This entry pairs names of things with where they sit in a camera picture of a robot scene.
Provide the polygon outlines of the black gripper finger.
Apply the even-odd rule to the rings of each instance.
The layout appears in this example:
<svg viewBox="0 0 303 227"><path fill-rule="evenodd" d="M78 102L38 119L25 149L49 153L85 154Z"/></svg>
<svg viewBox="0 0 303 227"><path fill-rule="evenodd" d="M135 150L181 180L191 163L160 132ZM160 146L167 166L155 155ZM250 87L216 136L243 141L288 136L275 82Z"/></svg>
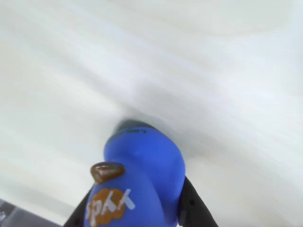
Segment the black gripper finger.
<svg viewBox="0 0 303 227"><path fill-rule="evenodd" d="M86 204L91 193L90 189L86 196L82 199L82 201L75 208L71 216L67 219L63 227L83 227L84 226L84 214L86 210Z"/></svg>
<svg viewBox="0 0 303 227"><path fill-rule="evenodd" d="M218 227L187 177L185 177L178 201L178 224L181 227Z"/></svg>

